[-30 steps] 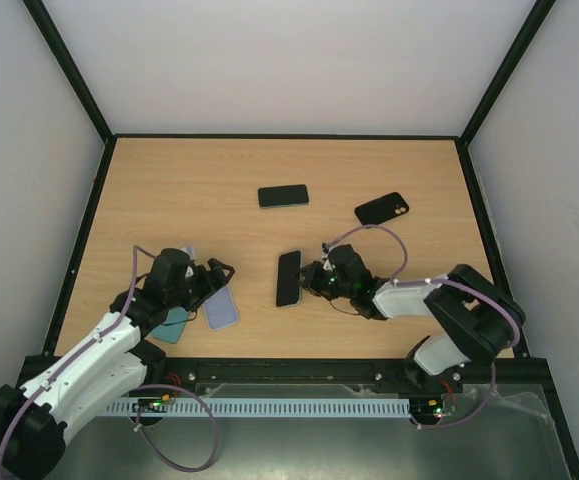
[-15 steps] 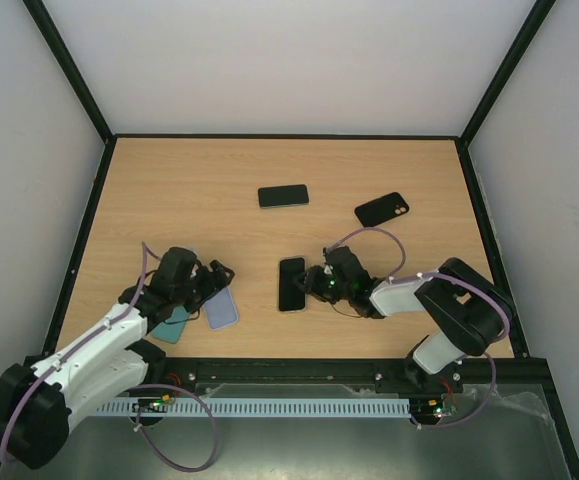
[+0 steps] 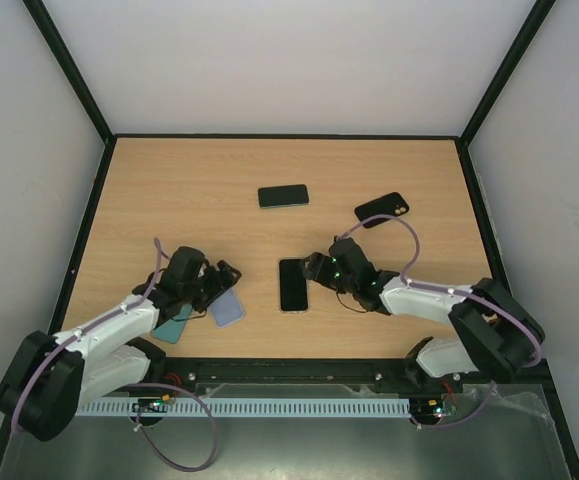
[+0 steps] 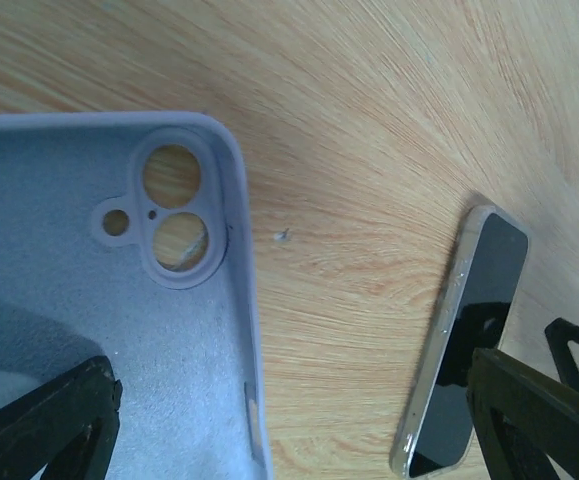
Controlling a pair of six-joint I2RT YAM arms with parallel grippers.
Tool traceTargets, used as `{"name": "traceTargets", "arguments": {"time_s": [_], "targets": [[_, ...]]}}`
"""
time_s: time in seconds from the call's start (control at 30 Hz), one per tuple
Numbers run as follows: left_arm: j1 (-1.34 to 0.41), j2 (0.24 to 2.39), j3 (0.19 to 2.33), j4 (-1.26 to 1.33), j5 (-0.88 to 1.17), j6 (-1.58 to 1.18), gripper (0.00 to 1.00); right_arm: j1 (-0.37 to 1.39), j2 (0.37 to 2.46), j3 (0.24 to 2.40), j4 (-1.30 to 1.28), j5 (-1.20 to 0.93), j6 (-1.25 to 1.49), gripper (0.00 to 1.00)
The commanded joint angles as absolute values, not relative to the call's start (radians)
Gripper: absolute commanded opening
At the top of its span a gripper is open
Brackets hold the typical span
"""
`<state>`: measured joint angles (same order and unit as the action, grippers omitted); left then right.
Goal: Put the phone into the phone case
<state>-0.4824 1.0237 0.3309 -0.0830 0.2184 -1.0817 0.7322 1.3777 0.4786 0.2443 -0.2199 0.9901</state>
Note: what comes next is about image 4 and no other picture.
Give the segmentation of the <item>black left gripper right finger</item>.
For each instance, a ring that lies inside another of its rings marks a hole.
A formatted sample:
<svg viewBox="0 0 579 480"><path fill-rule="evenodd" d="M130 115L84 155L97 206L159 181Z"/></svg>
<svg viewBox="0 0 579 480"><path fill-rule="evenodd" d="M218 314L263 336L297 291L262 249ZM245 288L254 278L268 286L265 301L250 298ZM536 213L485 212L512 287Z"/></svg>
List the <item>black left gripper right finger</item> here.
<svg viewBox="0 0 579 480"><path fill-rule="evenodd" d="M579 392L497 349L477 349L467 400L492 479L579 479Z"/></svg>

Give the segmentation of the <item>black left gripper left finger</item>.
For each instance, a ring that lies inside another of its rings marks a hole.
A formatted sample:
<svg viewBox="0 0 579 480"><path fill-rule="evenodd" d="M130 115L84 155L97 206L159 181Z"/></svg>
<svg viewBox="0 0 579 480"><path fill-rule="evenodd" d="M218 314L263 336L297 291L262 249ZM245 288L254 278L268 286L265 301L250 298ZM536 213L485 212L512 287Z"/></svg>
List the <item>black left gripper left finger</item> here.
<svg viewBox="0 0 579 480"><path fill-rule="evenodd" d="M0 479L103 479L122 383L94 356L0 409Z"/></svg>

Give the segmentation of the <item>lavender phone case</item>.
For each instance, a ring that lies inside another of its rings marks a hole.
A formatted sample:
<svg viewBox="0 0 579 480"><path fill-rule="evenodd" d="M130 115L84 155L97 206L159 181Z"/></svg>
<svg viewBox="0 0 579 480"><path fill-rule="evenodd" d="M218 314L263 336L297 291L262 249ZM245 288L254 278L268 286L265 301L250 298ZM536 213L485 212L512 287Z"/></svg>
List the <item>lavender phone case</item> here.
<svg viewBox="0 0 579 480"><path fill-rule="evenodd" d="M112 479L269 479L239 145L194 112L0 114L0 408L84 360Z"/></svg>

